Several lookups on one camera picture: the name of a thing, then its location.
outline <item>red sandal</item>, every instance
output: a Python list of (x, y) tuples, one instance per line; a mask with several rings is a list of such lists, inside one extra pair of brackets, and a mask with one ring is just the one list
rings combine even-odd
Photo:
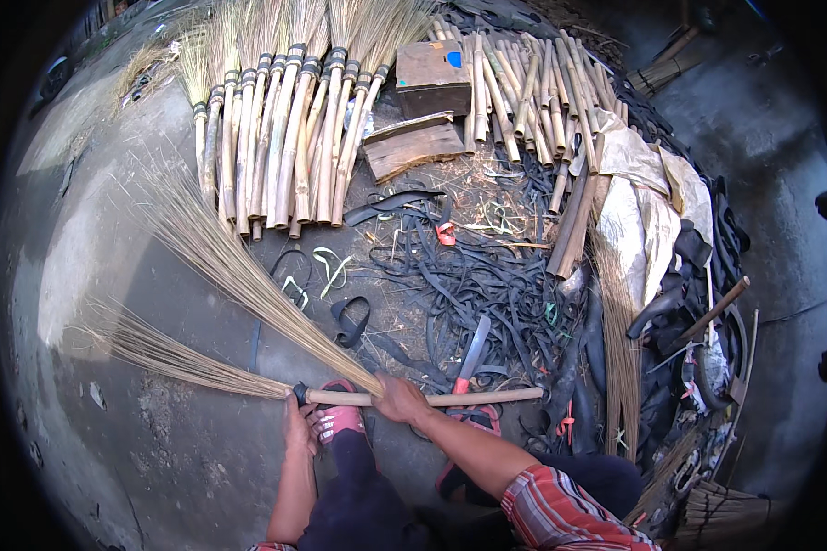
[[(448, 407), (444, 413), (457, 421), (462, 421), (475, 428), (485, 430), (488, 433), (497, 436), (503, 435), (502, 430), (499, 428), (499, 413), (496, 411), (496, 407), (491, 404)], [(445, 481), (450, 482), (450, 480), (446, 480), (447, 475), (450, 474), (455, 466), (455, 463), (448, 461), (447, 465), (444, 466), (444, 469), (441, 471), (441, 474), (435, 479), (435, 489), (444, 499), (447, 499), (452, 491), (456, 489), (456, 486), (458, 486), (458, 484), (455, 483), (450, 486), (445, 485)]]
[[(322, 385), (323, 391), (354, 392), (353, 384), (345, 379), (326, 382)], [(321, 431), (318, 433), (318, 440), (322, 446), (331, 443), (334, 435), (337, 435), (344, 428), (351, 428), (365, 434), (364, 422), (362, 420), (362, 409), (356, 405), (332, 405), (321, 409), (319, 406), (313, 414), (320, 414), (318, 424), (321, 424)]]

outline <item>sandal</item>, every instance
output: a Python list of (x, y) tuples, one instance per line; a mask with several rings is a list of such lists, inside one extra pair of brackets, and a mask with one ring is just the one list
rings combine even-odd
[[(322, 385), (323, 391), (354, 392), (353, 384), (345, 379), (326, 382)], [(354, 431), (365, 434), (362, 420), (362, 409), (355, 405), (320, 405), (316, 411), (322, 413), (318, 422), (322, 425), (322, 432), (318, 434), (318, 440), (322, 446), (331, 443), (334, 435), (337, 435), (344, 428), (351, 428)]]
[[(468, 407), (448, 407), (444, 412), (457, 421), (462, 421), (475, 428), (485, 430), (488, 433), (502, 436), (502, 430), (499, 428), (499, 413), (496, 407), (491, 404), (469, 405)], [(454, 469), (456, 464), (448, 461), (447, 465), (438, 475), (435, 480), (435, 489), (442, 498), (449, 499), (451, 494), (469, 481), (463, 471), (459, 468)]]

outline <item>bamboo pole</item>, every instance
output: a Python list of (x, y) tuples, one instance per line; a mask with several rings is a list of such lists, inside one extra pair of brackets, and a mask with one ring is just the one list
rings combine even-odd
[[(494, 103), (501, 102), (502, 96), (500, 95), (499, 84), (496, 83), (496, 76), (493, 74), (488, 58), (481, 60), (481, 69)], [(493, 116), (499, 130), (494, 137), (495, 141), (505, 143), (505, 152), (508, 154), (510, 162), (520, 162), (521, 157), (518, 151), (518, 143), (515, 141), (514, 128), (511, 126), (509, 117), (505, 114), (505, 109), (496, 109)]]
[(482, 69), (484, 59), (483, 37), (480, 34), (474, 35), (474, 50), (472, 60), (472, 74), (474, 76), (474, 139), (477, 142), (487, 141), (487, 98), (484, 87), (484, 71)]

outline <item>red plaid sleeve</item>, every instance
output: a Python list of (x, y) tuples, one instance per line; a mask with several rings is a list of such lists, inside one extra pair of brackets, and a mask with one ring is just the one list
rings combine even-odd
[(534, 549), (661, 551), (552, 467), (533, 466), (518, 474), (502, 505), (523, 542)]
[(261, 541), (260, 543), (254, 545), (249, 551), (297, 551), (290, 545), (286, 545), (284, 543), (269, 543), (266, 541)]

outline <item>wooden stick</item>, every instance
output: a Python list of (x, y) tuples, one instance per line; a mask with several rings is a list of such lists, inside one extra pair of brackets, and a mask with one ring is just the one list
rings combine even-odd
[(707, 314), (701, 316), (698, 321), (695, 322), (683, 335), (674, 341), (674, 349), (683, 347), (686, 343), (688, 343), (694, 336), (698, 335), (700, 332), (704, 331), (707, 327), (708, 322), (716, 318), (717, 315), (725, 310), (729, 304), (732, 304), (738, 296), (744, 292), (745, 289), (750, 287), (750, 278), (747, 276), (742, 276), (742, 278), (736, 283), (734, 287), (729, 289), (723, 298), (719, 299), (717, 303), (711, 308)]
[[(515, 391), (468, 392), (465, 394), (430, 394), (426, 401), (432, 407), (448, 407), (451, 405), (478, 405), (496, 404), (499, 402), (515, 402), (542, 398), (542, 389), (533, 387)], [(330, 405), (358, 405), (371, 407), (371, 395), (367, 392), (335, 392), (309, 389), (306, 391), (308, 404)]]
[(484, 59), (483, 37), (480, 34), (474, 35), (474, 50), (472, 58), (472, 74), (474, 76), (474, 139), (476, 142), (487, 141), (487, 97), (484, 86), (484, 71), (481, 69)]
[[(603, 155), (603, 134), (597, 135), (597, 164), (600, 164), (600, 158)], [(570, 232), (570, 241), (563, 250), (563, 256), (555, 272), (563, 279), (567, 279), (572, 275), (573, 262), (582, 253), (584, 247), (584, 234), (588, 229), (588, 217), (591, 214), (591, 204), (595, 199), (595, 192), (597, 190), (597, 183), (599, 178), (608, 178), (610, 176), (601, 176), (600, 174), (590, 174), (585, 180), (584, 190), (582, 192), (582, 201), (576, 210), (576, 218), (573, 221), (572, 231)]]

